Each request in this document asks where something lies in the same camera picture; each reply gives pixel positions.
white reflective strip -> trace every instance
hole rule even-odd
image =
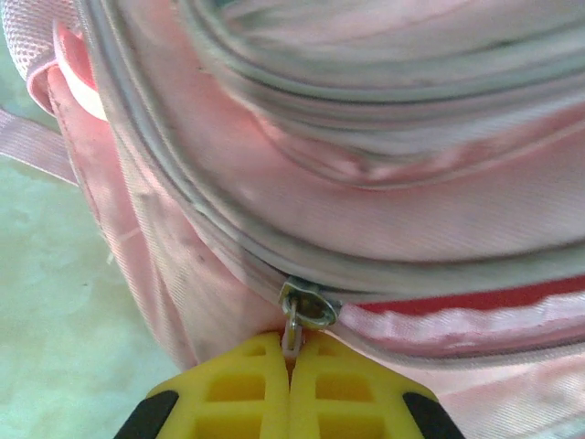
[[[80,106],[93,117],[106,121],[105,111],[101,104],[100,94],[86,81],[91,77],[90,71],[76,71],[69,64],[68,48],[63,37],[77,37],[64,25],[55,21],[53,23],[53,44],[55,46],[55,58],[57,64],[65,77],[65,81],[71,90],[71,94]],[[86,56],[84,54],[73,54],[72,56]]]

pink strap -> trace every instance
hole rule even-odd
[[[57,64],[81,107],[92,116],[105,121],[83,40],[59,22],[54,23],[53,38],[56,62],[46,63],[43,69],[48,70]],[[77,185],[64,139],[60,135],[1,110],[0,155]]]
[[[0,110],[0,155],[77,186],[63,137],[42,125]]]

yellow plastic object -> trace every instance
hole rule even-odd
[[[425,439],[402,395],[424,386],[363,357],[325,334],[303,346],[292,375],[294,439]]]
[[[154,388],[115,439],[439,438],[463,436],[424,386],[322,333],[289,386],[271,333]]]
[[[288,438],[289,375],[276,333],[252,338],[148,396],[167,390],[179,398],[156,439]]]

zipper track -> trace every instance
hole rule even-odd
[[[585,242],[480,262],[408,264],[330,252],[299,241],[260,219],[250,220],[250,213],[214,185],[205,169],[194,166],[187,169],[182,151],[170,147],[176,143],[173,130],[161,122],[163,117],[156,117],[160,106],[156,105],[157,98],[149,89],[143,71],[133,61],[133,48],[128,47],[132,44],[124,44],[125,22],[117,6],[117,2],[111,0],[79,1],[78,4],[85,12],[82,20],[86,28],[87,18],[92,19],[93,31],[86,29],[86,38],[92,58],[98,60],[95,67],[100,88],[111,90],[115,95],[113,99],[104,95],[104,106],[132,127],[129,131],[133,133],[124,135],[137,140],[144,159],[151,168],[157,169],[165,187],[178,194],[176,199],[184,201],[187,211],[195,209],[211,218],[249,252],[270,265],[338,290],[368,292],[360,294],[361,302],[477,293],[582,274]],[[99,75],[102,67],[106,67],[105,71]],[[247,234],[234,226],[240,223],[247,225]],[[299,254],[309,255],[319,261],[319,266],[300,265],[296,262]]]
[[[239,38],[232,35],[226,28],[224,22],[218,16],[217,8],[209,0],[175,0],[178,4],[182,16],[189,24],[187,30],[192,36],[192,40],[197,43],[200,48],[213,51],[213,59],[220,60],[229,70],[235,70],[241,76],[252,79],[253,82],[265,84],[268,88],[288,91],[291,94],[306,95],[312,98],[340,101],[340,102],[383,102],[383,101],[397,101],[397,102],[415,102],[415,101],[433,101],[439,99],[451,99],[453,96],[461,96],[464,94],[474,95],[478,94],[477,90],[482,93],[495,91],[499,86],[493,84],[493,79],[474,79],[474,84],[449,84],[445,85],[428,85],[413,90],[411,87],[405,87],[406,90],[397,88],[389,88],[389,90],[375,90],[368,89],[352,89],[352,88],[332,88],[316,86],[304,80],[300,82],[285,77],[282,72],[275,73],[270,71],[265,65],[258,66],[259,60],[266,60],[266,48],[255,48],[245,38]],[[585,29],[582,28],[582,23],[576,23],[572,26],[565,26],[553,37],[545,38],[548,43],[549,40],[557,41],[563,40],[565,34],[572,34],[577,32],[581,36]],[[457,59],[458,67],[464,70],[466,65],[481,64],[482,62],[490,62],[495,57],[503,56],[505,53],[517,53],[518,47],[523,49],[531,48],[532,51],[538,50],[540,43],[539,38],[535,38],[536,42],[529,38],[527,40],[520,40],[521,43],[511,44],[509,47],[500,47],[487,51],[486,53],[468,53],[468,59]],[[530,82],[539,82],[550,80],[558,76],[564,76],[574,71],[582,70],[585,67],[582,50],[575,50],[574,56],[565,57],[565,59],[556,59],[555,62],[544,63],[542,60],[533,61],[530,69],[516,69],[507,71],[506,73],[499,73],[498,78],[506,78],[506,89],[511,89],[519,83],[526,83],[527,78]],[[290,62],[290,56],[279,53],[275,50],[270,52],[270,56],[275,58],[275,65],[286,66]],[[428,71],[437,69],[438,66],[444,65],[442,59],[426,59],[425,61],[414,61],[412,63],[402,62],[399,66],[395,62],[383,62],[386,71],[390,75],[400,75],[404,70],[404,65],[409,65],[411,74],[416,74],[417,71]],[[363,71],[364,65],[358,65],[359,71]]]
[[[108,96],[108,93],[103,95],[104,107],[119,116],[122,116],[123,114],[124,116],[122,117],[122,120],[127,120],[128,123],[119,123],[115,126],[115,130],[122,134],[122,139],[133,139],[136,145],[145,145],[150,144],[151,142],[160,141],[159,139],[162,139],[164,135],[160,131],[148,109],[144,107],[144,100],[141,99],[142,96],[140,91],[135,89],[135,84],[139,83],[137,79],[132,78],[132,73],[130,71],[128,72],[128,76],[131,78],[121,78],[120,76],[115,77],[116,75],[113,74],[115,69],[113,68],[112,63],[120,61],[121,64],[125,64],[127,59],[123,58],[122,52],[120,54],[116,53],[116,49],[120,49],[121,45],[121,41],[118,37],[110,36],[113,38],[113,41],[105,41],[108,37],[109,29],[122,27],[116,27],[116,18],[120,18],[116,17],[115,14],[109,10],[107,4],[107,0],[90,0],[88,2],[78,0],[78,10],[82,11],[80,22],[84,30],[85,38],[89,42],[92,52],[97,52],[97,58],[100,60],[100,63],[97,63],[95,66],[95,73],[99,84],[103,86],[104,90],[115,91],[115,99],[111,99],[111,97]],[[127,108],[133,108],[133,111],[125,111]],[[207,229],[206,231],[208,233],[215,238],[218,238],[218,241],[225,241],[226,238],[228,238],[232,242],[237,243],[242,252],[241,240],[235,239],[231,233],[227,232],[227,230],[230,230],[230,227],[229,225],[222,224],[222,218],[217,212],[214,211],[211,213],[210,210],[212,208],[203,201],[201,203],[189,202],[190,199],[192,200],[194,198],[193,194],[184,190],[181,183],[184,184],[185,182],[177,182],[166,173],[168,167],[172,167],[173,165],[163,163],[164,160],[163,162],[160,161],[161,159],[165,159],[165,157],[159,155],[153,156],[153,152],[145,147],[142,148],[141,154],[143,154],[144,158],[150,161],[151,164],[157,164],[157,166],[151,167],[155,170],[155,173],[158,174],[158,177],[160,177],[165,188],[175,195],[174,198],[179,204],[186,208],[186,211],[192,211],[193,208],[195,208],[197,214],[206,219],[208,226],[205,227],[201,223],[198,223],[197,226],[199,228],[203,226]],[[218,232],[223,235],[223,239],[218,236]],[[269,258],[263,257],[262,252],[251,252],[248,247],[243,251],[245,251],[249,255],[249,259],[253,261],[253,265],[250,267],[253,266],[254,270],[247,272],[247,274],[250,274],[253,277],[257,285],[254,289],[266,300],[277,304],[278,294],[282,287],[282,282],[277,282],[277,279],[280,278],[280,280],[282,280],[282,278],[287,275],[286,272],[267,263],[267,259]],[[229,252],[226,252],[225,250],[222,251],[222,255],[235,261],[233,256],[229,255]],[[414,298],[412,296],[405,298],[404,296],[400,297],[399,295],[392,297],[388,294],[365,293],[363,291],[344,291],[333,287],[326,287],[324,289],[324,297],[332,300],[335,299],[340,302],[352,303],[373,302],[382,298],[386,301],[390,298],[393,300],[400,300],[400,298],[402,300]],[[469,358],[445,357],[436,359],[402,355],[378,348],[375,346],[374,342],[365,340],[363,337],[357,335],[352,330],[341,324],[332,327],[330,332],[341,337],[343,341],[352,348],[361,350],[374,358],[405,366],[433,369],[468,369],[514,365],[575,355],[585,351],[584,342],[573,342],[552,348],[532,348],[502,354],[477,355]]]

zipper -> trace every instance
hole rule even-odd
[[[334,325],[341,312],[341,302],[325,299],[317,284],[289,277],[281,289],[279,303],[288,317],[282,336],[282,354],[296,359],[303,345],[303,329],[324,330]]]
[[[462,71],[466,71],[471,66],[481,65],[481,63],[493,63],[497,57],[521,58],[519,53],[530,53],[530,60],[525,60],[524,65],[510,69],[509,71],[499,72],[495,80],[492,78],[478,78],[477,75],[471,80],[471,84],[463,83],[452,84],[443,79],[445,83],[437,80],[437,77],[427,76],[428,72],[438,73],[439,78],[453,75],[451,71],[443,71],[445,68],[444,59],[426,59],[424,61],[402,62],[391,61],[373,62],[371,65],[359,63],[356,65],[346,63],[340,69],[342,73],[349,76],[355,82],[355,78],[369,77],[369,68],[373,66],[378,69],[384,68],[390,78],[405,76],[408,78],[402,84],[409,85],[397,86],[392,84],[385,87],[365,88],[364,82],[359,81],[359,86],[345,85],[324,87],[318,84],[307,82],[307,78],[314,76],[316,71],[323,71],[323,62],[304,61],[291,59],[290,54],[282,53],[277,50],[267,51],[266,48],[257,48],[245,38],[232,35],[226,27],[225,22],[218,14],[217,7],[213,2],[205,0],[175,0],[177,9],[186,23],[186,30],[190,33],[191,40],[195,47],[204,48],[211,54],[214,64],[224,65],[228,70],[237,72],[242,78],[250,79],[249,86],[260,84],[266,89],[285,91],[292,95],[305,96],[307,98],[317,99],[324,102],[419,102],[419,101],[437,101],[449,100],[462,95],[478,95],[489,92],[499,91],[502,89],[511,89],[521,84],[545,82],[558,77],[570,75],[574,71],[582,70],[585,67],[584,59],[579,56],[582,48],[571,47],[570,53],[563,60],[542,59],[541,54],[550,53],[549,47],[565,47],[570,41],[581,41],[585,29],[579,26],[580,23],[573,26],[565,26],[557,29],[557,32],[544,37],[530,37],[519,40],[511,45],[505,45],[500,48],[491,50],[467,53],[467,57],[462,59],[451,59],[451,63],[457,65],[454,71],[456,77],[462,76]],[[293,76],[295,69],[287,70],[284,66],[291,66],[291,63],[298,65],[302,62],[304,67],[301,75],[302,80]],[[426,84],[426,86],[412,87],[410,84]],[[279,104],[279,99],[272,99],[272,102]]]
[[[112,63],[116,59],[122,58],[122,64],[124,60],[123,53],[116,53],[117,47],[120,46],[121,41],[119,36],[112,36],[113,41],[106,41],[108,30],[111,28],[122,29],[123,23],[117,23],[122,18],[116,13],[112,12],[110,5],[103,4],[100,2],[78,2],[78,9],[83,11],[81,15],[81,24],[85,30],[85,36],[89,41],[89,46],[93,50],[99,53],[99,59],[105,64],[105,71],[100,76],[106,84],[104,89],[114,90],[114,97],[120,98],[120,100],[112,100],[108,102],[108,99],[104,99],[106,106],[111,106],[114,112],[120,112],[122,108],[133,108],[134,111],[127,112],[123,111],[120,113],[125,114],[123,119],[128,119],[128,123],[119,124],[116,126],[116,130],[122,134],[121,138],[132,139],[137,145],[149,145],[152,142],[165,143],[165,130],[161,128],[159,123],[152,118],[152,115],[146,109],[142,109],[144,99],[142,93],[144,91],[138,91],[135,89],[137,79],[133,76],[132,72],[128,72],[130,78],[121,79],[114,72],[116,69],[112,66]],[[94,20],[94,22],[88,22],[88,16]],[[102,32],[90,32],[89,29],[92,27],[103,27],[104,22],[106,28]],[[103,41],[96,40],[95,36],[100,35]],[[104,69],[103,65],[97,65],[96,70]],[[150,161],[156,163],[158,168],[158,177],[161,181],[166,180],[169,185],[165,185],[174,194],[174,198],[183,207],[187,207],[187,211],[199,214],[205,217],[209,226],[215,232],[213,235],[219,233],[224,235],[223,239],[219,239],[220,242],[225,242],[226,238],[230,241],[234,241],[239,245],[239,250],[242,251],[242,242],[238,241],[232,236],[231,227],[228,225],[229,221],[224,220],[220,214],[212,211],[213,207],[209,206],[206,202],[206,198],[200,197],[202,201],[197,204],[194,201],[193,191],[197,190],[194,187],[187,187],[186,181],[183,181],[181,177],[179,179],[171,177],[167,172],[173,169],[174,164],[170,163],[172,157],[163,157],[158,152],[153,152],[147,147],[143,148],[140,153],[144,153],[145,156],[149,157]],[[197,223],[197,228],[201,229],[202,224]],[[283,278],[287,277],[284,270],[276,268],[274,265],[267,263],[269,259],[275,259],[282,261],[282,258],[278,255],[274,255],[267,249],[263,249],[258,243],[253,242],[250,238],[244,237],[244,241],[248,244],[244,245],[246,248],[245,252],[250,256],[249,259],[253,261],[253,269],[247,273],[255,278],[255,287],[253,288],[261,296],[266,298],[272,303],[281,303],[283,313],[289,317],[289,324],[287,329],[290,338],[284,339],[286,341],[285,347],[291,348],[292,353],[295,350],[295,344],[302,343],[302,331],[303,328],[312,330],[323,330],[332,333],[333,335],[341,338],[347,345],[354,348],[357,351],[366,353],[370,357],[375,359],[384,360],[389,363],[405,366],[416,366],[420,368],[433,368],[433,369],[467,369],[467,368],[478,368],[478,367],[493,367],[503,365],[513,365],[526,362],[542,361],[547,359],[554,359],[557,357],[576,355],[585,352],[585,342],[583,340],[571,340],[566,343],[559,343],[554,347],[546,348],[527,348],[519,349],[517,351],[508,351],[506,353],[493,353],[493,354],[481,354],[474,355],[466,358],[461,356],[453,357],[442,357],[442,358],[428,358],[428,357],[415,357],[410,355],[399,354],[396,352],[389,351],[376,346],[376,343],[361,337],[353,330],[344,327],[343,324],[338,323],[338,317],[341,312],[343,303],[365,303],[372,302],[376,299],[384,298],[386,301],[390,299],[399,300],[399,296],[392,296],[389,294],[382,294],[381,292],[368,293],[366,291],[357,290],[345,290],[342,291],[339,288],[326,287],[308,280],[304,280],[301,277],[289,276],[286,281],[282,281]],[[214,252],[220,252],[226,257],[229,256],[229,251],[223,251],[219,248],[214,248]],[[235,260],[231,256],[234,263],[240,263],[240,260]],[[305,271],[313,272],[311,267],[304,267]],[[425,271],[431,270],[432,267],[425,267]],[[457,277],[464,277],[463,273],[454,273]]]

